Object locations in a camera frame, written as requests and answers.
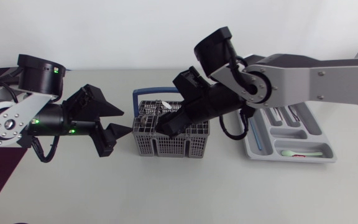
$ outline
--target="plastic spoon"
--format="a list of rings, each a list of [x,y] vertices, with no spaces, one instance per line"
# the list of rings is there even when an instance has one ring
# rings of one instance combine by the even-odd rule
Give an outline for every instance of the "plastic spoon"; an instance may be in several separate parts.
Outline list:
[[[322,152],[304,152],[304,153],[300,153],[300,152],[293,152],[291,150],[284,150],[281,152],[281,155],[283,156],[294,156],[294,155],[301,155],[301,156],[322,156],[323,153]]]

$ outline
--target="gray dishwasher basket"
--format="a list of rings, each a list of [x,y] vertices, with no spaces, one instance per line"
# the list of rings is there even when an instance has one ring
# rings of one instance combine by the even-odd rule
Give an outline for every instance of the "gray dishwasher basket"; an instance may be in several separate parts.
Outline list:
[[[192,124],[184,133],[175,138],[156,133],[155,125],[161,115],[180,108],[179,101],[166,101],[172,108],[166,108],[161,100],[141,101],[138,107],[137,96],[150,93],[177,93],[175,87],[144,88],[134,90],[134,122],[132,133],[141,156],[202,158],[209,135],[209,121]]]

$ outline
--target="mesh grid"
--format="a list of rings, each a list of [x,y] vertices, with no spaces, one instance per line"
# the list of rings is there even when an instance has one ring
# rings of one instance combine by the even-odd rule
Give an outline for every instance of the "mesh grid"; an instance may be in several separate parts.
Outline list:
[[[166,108],[160,100],[140,102],[139,116],[134,118],[132,128],[140,155],[153,156],[156,151],[162,157],[184,157],[188,154],[190,158],[202,158],[209,135],[209,121],[192,124],[173,139],[156,133],[154,127],[159,117],[169,111],[175,112],[181,106],[179,101],[166,102],[172,109]]]

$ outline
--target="white wall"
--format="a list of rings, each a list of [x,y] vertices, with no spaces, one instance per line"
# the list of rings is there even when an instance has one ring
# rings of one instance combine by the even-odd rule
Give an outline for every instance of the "white wall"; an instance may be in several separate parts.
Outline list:
[[[222,26],[239,55],[351,58],[358,0],[0,0],[0,67],[30,54],[70,69],[187,68]]]

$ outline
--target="green led light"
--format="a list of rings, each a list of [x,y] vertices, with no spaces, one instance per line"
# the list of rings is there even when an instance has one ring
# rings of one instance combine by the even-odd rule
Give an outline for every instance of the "green led light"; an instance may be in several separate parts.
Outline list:
[[[38,124],[39,122],[40,122],[40,120],[35,119],[35,118],[33,118],[33,119],[31,120],[31,123],[32,123],[32,124]]]

